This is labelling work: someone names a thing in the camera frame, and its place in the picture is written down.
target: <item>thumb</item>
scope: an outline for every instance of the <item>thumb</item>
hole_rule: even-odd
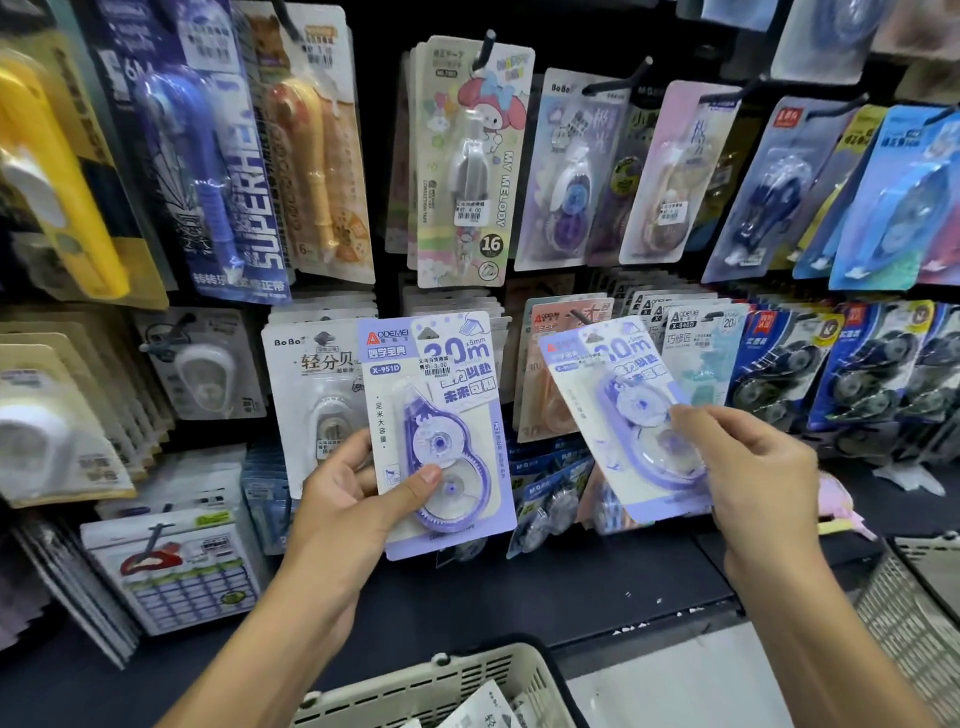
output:
[[[673,428],[697,449],[708,470],[723,470],[751,454],[706,409],[675,404],[670,409],[670,420]]]
[[[439,465],[424,465],[402,483],[396,485],[374,501],[388,528],[409,516],[430,499],[443,480],[444,471]]]

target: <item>plastic basket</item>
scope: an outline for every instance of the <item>plastic basket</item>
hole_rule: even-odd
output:
[[[941,724],[960,726],[960,540],[887,544],[857,614]]]
[[[439,725],[474,691],[495,680],[508,700],[521,692],[540,728],[589,728],[546,646],[526,635],[354,683],[311,692],[294,716],[298,728],[399,728],[418,718]]]

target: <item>my melody character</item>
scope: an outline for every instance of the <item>my melody character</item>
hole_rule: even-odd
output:
[[[493,154],[503,136],[501,129],[523,129],[527,124],[527,109],[514,95],[511,85],[500,85],[493,75],[470,79],[460,87],[457,101],[465,109],[474,109],[483,116],[487,139],[483,151]]]

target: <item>metal hook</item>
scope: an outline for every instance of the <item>metal hook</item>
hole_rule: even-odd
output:
[[[806,115],[806,121],[809,121],[810,119],[833,119],[837,116],[843,116],[845,113],[850,113],[854,109],[859,109],[868,101],[870,101],[870,94],[861,93],[851,102],[844,104],[842,107],[837,107],[836,109],[814,109]]]
[[[487,30],[487,34],[483,36],[483,46],[480,48],[480,53],[477,54],[477,57],[473,60],[474,73],[487,65],[487,61],[490,60],[490,53],[493,51],[493,44],[495,42],[496,33],[494,33],[493,30]]]
[[[286,0],[271,0],[271,5],[274,6],[274,15],[276,19],[280,21],[280,25],[283,26],[283,30],[287,32],[287,35],[295,43],[303,43],[303,36],[300,35],[300,31],[297,29],[297,26],[294,25],[294,21],[290,19],[290,11],[287,10]]]
[[[599,84],[587,84],[584,86],[583,94],[584,96],[595,96],[596,94],[603,93],[604,91],[619,91],[624,88],[634,90],[640,85],[643,77],[647,75],[647,71],[650,70],[650,67],[653,64],[654,60],[647,56],[645,59],[643,59],[643,62],[640,64],[637,70],[631,74],[630,78],[602,81]]]
[[[738,91],[733,91],[731,93],[709,93],[706,96],[700,97],[701,104],[729,104],[736,103],[737,101],[743,101],[747,96],[752,94],[758,88],[763,85],[766,85],[770,81],[770,77],[761,73],[752,81],[747,82],[743,88]]]
[[[928,118],[926,121],[924,121],[924,126],[929,127],[934,124],[937,124],[943,121],[944,119],[949,118],[950,116],[955,114],[957,111],[960,111],[960,106],[957,106],[956,104],[950,104],[946,109],[944,109],[940,113],[934,114],[933,116]]]

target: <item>forearm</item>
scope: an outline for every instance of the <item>forearm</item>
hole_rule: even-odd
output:
[[[735,583],[798,726],[936,726],[822,555],[746,569]]]
[[[339,645],[335,608],[304,603],[281,572],[156,728],[286,728]]]

